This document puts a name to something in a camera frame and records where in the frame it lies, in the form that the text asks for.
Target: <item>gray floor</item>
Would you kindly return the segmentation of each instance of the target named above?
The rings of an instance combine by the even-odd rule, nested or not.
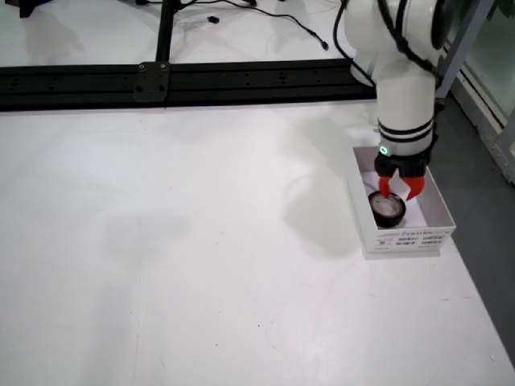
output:
[[[454,99],[439,136],[431,171],[458,226],[454,240],[515,363],[515,188]]]

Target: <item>white table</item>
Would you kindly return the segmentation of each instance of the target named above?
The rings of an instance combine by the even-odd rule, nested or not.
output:
[[[332,6],[306,4],[308,13]],[[210,14],[220,24],[205,23]],[[120,2],[42,6],[23,21],[43,41],[37,55],[15,15],[0,5],[4,66],[154,54],[157,16]],[[333,18],[304,21],[329,39]],[[172,56],[334,55],[279,22],[189,10]],[[275,34],[286,36],[278,49]],[[513,384],[452,243],[435,258],[364,259],[340,150],[377,141],[373,110],[1,115],[0,384]]]

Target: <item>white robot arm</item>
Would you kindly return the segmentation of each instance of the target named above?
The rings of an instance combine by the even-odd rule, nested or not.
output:
[[[344,29],[356,64],[377,89],[381,143],[376,159],[383,195],[396,170],[411,188],[424,186],[435,143],[435,66],[447,39],[454,0],[342,0]],[[362,72],[358,80],[368,83]]]

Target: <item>metal bracket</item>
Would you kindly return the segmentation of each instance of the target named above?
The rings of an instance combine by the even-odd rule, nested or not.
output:
[[[134,86],[134,99],[137,102],[165,102],[169,79],[169,63],[143,62],[139,64]]]
[[[6,4],[19,8],[19,17],[28,18],[37,6],[50,2],[51,0],[6,0]]]
[[[481,123],[476,126],[476,130],[484,146],[501,169],[502,175],[509,183],[515,183],[515,170],[509,165],[509,161],[506,158],[507,154],[498,146],[497,139],[499,137],[497,132],[486,117],[481,119]]]

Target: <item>white box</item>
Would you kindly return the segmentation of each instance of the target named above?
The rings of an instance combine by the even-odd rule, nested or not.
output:
[[[382,229],[376,225],[369,204],[369,194],[377,191],[374,171],[377,147],[354,147],[348,152],[345,174],[354,206],[360,236],[369,253],[439,250],[456,226],[440,195],[431,172],[421,195],[406,203],[406,216],[396,227]],[[406,199],[409,187],[395,175],[390,181],[393,192]]]

